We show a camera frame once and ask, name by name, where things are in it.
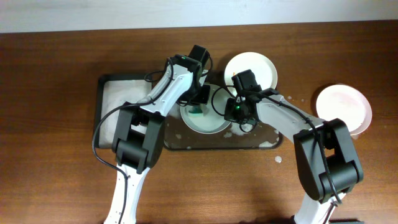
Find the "pink plastic plate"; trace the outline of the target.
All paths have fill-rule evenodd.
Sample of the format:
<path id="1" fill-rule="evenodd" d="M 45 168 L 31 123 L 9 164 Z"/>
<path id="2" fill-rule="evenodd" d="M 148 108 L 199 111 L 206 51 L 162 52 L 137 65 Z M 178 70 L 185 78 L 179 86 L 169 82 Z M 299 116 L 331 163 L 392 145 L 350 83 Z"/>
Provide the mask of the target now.
<path id="1" fill-rule="evenodd" d="M 324 88 L 315 100 L 315 109 L 319 118 L 344 121 L 352 136 L 367 130 L 373 118 L 368 99 L 357 89 L 344 84 Z"/>

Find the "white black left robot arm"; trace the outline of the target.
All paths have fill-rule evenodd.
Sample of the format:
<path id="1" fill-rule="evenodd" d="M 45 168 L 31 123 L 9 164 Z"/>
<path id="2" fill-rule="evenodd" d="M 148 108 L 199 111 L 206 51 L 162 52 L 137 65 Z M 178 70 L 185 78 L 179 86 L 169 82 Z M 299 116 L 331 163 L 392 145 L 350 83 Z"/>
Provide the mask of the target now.
<path id="1" fill-rule="evenodd" d="M 208 93 L 201 78 L 213 61 L 208 53 L 190 53 L 167 58 L 162 77 L 143 99 L 124 103 L 105 114 L 118 114 L 111 149 L 117 172 L 115 191 L 106 223 L 135 223 L 144 179 L 155 166 L 164 143 L 165 118 L 179 102 L 199 104 L 196 97 Z"/>

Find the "green yellow sponge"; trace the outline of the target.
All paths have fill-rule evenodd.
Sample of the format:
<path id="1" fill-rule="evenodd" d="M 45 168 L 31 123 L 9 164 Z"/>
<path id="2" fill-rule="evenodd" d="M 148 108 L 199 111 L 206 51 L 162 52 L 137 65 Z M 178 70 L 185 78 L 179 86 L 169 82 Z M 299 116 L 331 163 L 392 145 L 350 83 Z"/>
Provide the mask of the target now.
<path id="1" fill-rule="evenodd" d="M 193 106 L 192 108 L 189 109 L 187 114 L 189 115 L 189 117 L 194 117 L 194 118 L 198 118 L 198 117 L 203 117 L 204 116 L 204 112 L 203 112 L 203 109 L 202 109 L 201 105 Z"/>

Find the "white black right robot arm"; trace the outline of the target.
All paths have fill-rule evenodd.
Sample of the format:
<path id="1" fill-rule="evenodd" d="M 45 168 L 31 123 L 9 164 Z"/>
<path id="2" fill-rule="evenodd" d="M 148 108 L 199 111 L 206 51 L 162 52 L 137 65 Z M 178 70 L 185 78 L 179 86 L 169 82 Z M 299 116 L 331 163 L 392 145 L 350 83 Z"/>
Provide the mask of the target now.
<path id="1" fill-rule="evenodd" d="M 227 100 L 224 118 L 268 124 L 294 144 L 305 195 L 292 223 L 329 223 L 342 199 L 364 178 L 347 125 L 340 119 L 312 116 L 276 90 L 241 91 Z"/>

